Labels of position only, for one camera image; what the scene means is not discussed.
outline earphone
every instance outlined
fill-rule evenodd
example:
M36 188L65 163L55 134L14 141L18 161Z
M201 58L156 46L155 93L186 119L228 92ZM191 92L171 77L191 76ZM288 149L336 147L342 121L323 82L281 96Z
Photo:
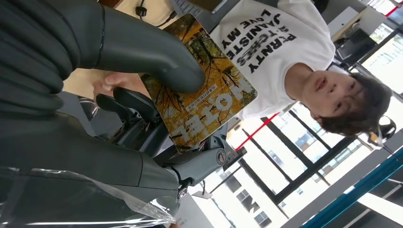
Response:
M147 8L143 6L144 5L144 0L141 0L140 6L137 6L135 8L136 15L140 17L141 20L143 20L142 17L145 17L147 15Z

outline clear plastic film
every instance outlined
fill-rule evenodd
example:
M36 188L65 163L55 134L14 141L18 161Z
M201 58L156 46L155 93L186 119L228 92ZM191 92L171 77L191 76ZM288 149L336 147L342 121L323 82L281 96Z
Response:
M171 215L174 212L166 206L176 205L173 197L146 203L123 190L71 171L32 169L27 175L15 168L0 167L0 186L3 189L0 228L60 225L142 228L175 223Z

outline orange book cover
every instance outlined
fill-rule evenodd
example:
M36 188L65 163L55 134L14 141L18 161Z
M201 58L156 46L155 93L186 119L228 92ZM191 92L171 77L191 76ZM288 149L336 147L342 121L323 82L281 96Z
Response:
M206 74L202 88L181 94L141 77L179 152L198 146L257 97L256 90L191 14L164 29L188 48Z

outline glass pane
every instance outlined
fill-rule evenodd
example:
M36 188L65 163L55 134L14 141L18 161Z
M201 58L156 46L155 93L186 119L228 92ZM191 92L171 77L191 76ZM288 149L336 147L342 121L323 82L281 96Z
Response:
M283 207L284 212L289 217L296 215L327 188L328 185L323 180L321 180L316 174L313 175L312 178L309 178L301 184L299 189L295 190L284 199L283 202L286 204Z
M362 65L375 77L398 94L403 92L403 84L399 80L403 60L403 37L398 34L370 56Z
M204 181L206 182L206 191L211 192L217 185L219 185L225 178L227 178L239 167L240 167L239 163L235 163L232 166L230 166L225 172L222 169L222 167L220 167L215 172L210 174L208 177L204 179ZM239 189L239 186L236 183L236 179L233 178L229 179L228 184L230 185L230 188L233 190L233 192Z
M279 193L289 184L284 175L251 141L245 144L245 149L247 153L243 159L274 194Z
M328 164L323 166L319 170L319 173L322 174L330 184L334 184L366 158L371 151L372 150L362 145L358 140L355 140Z
M371 35L371 39L373 39L377 44L381 43L387 36L389 36L393 32L389 26L385 24L381 24Z
M289 113L278 115L273 123L287 136L312 162L316 162L328 152L296 118Z
M215 213L218 213L219 216L224 214L225 220L229 220L233 227L261 228L267 226L270 222L281 226L287 221L287 218L243 168L239 169L234 174L234 177L241 184L241 188L236 192L232 192L228 185L223 184L217 188L210 200L194 198L199 206L202 203L207 204L210 202L209 206L200 206L200 208L203 212L209 214L208 218L211 221L215 221L214 223L212 222L214 227L229 228L225 224L225 226L218 226L223 221L218 221L213 215L210 216L209 210L210 208L213 209L213 207L219 208L220 212L215 210Z
M260 119L249 119L243 121L242 128L244 128L244 130L249 134L252 134L262 124L263 122ZM263 149L263 152L271 157L291 179L295 180L307 169L301 160L298 159L295 154L293 154L291 150L267 126L264 126L260 131L258 131L253 136L253 139ZM265 159L270 164L269 166L274 168L274 165L256 146L253 146L252 148L261 153L261 156L256 157L256 159ZM275 192L278 193L280 190L281 189L278 188L275 190Z
M334 147L338 144L344 137L339 134L328 133L322 129L319 123L311 117L310 111L305 108L302 104L297 103L292 107L297 116L304 121L308 126L311 127L315 133L328 144L330 147Z

